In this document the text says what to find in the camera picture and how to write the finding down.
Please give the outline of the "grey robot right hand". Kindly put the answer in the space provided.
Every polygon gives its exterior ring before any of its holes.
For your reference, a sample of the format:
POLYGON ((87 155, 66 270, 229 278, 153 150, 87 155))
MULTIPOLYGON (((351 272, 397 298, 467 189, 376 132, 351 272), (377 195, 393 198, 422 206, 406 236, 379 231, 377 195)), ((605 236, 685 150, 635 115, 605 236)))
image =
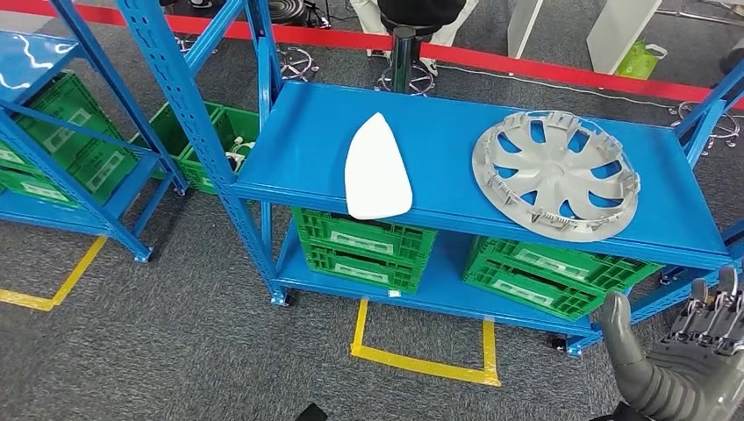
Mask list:
POLYGON ((601 307, 614 378, 626 405, 648 420, 729 420, 743 401, 743 285, 724 266, 717 288, 704 279, 670 331, 642 350, 627 297, 608 294, 601 307))

